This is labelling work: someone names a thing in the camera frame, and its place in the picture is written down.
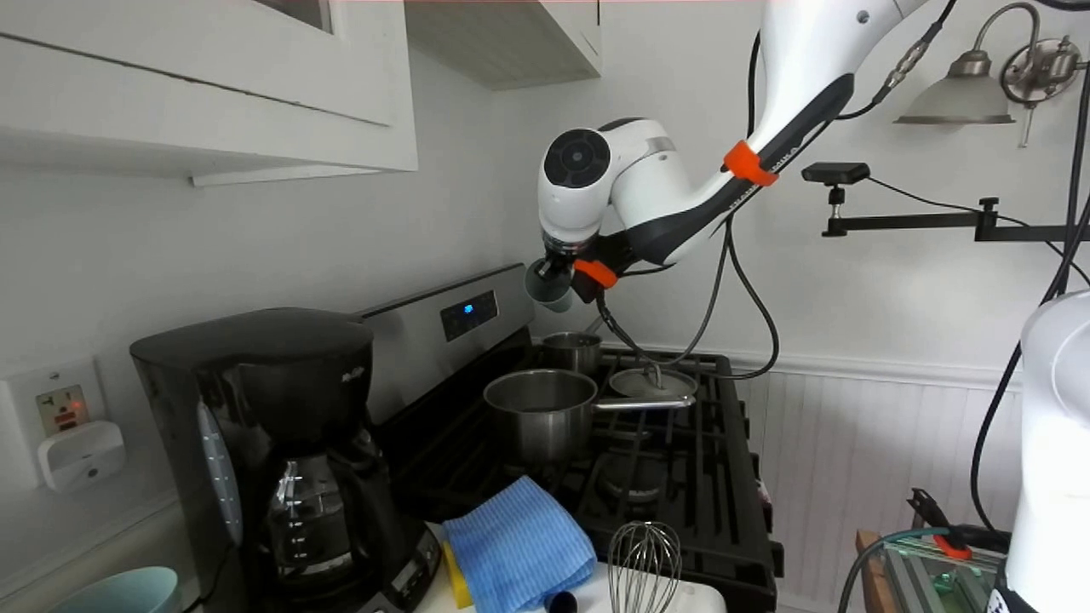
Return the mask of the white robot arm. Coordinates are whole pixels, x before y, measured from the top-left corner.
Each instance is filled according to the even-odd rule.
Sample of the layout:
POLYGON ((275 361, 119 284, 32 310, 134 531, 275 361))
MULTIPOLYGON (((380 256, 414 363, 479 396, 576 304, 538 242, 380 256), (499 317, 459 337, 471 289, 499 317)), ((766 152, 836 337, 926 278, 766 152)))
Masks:
POLYGON ((538 161, 538 278, 609 289, 637 263, 671 267, 775 179, 789 152, 855 96, 861 61, 926 0, 761 0, 756 123, 728 137, 701 179, 659 120, 557 134, 538 161))

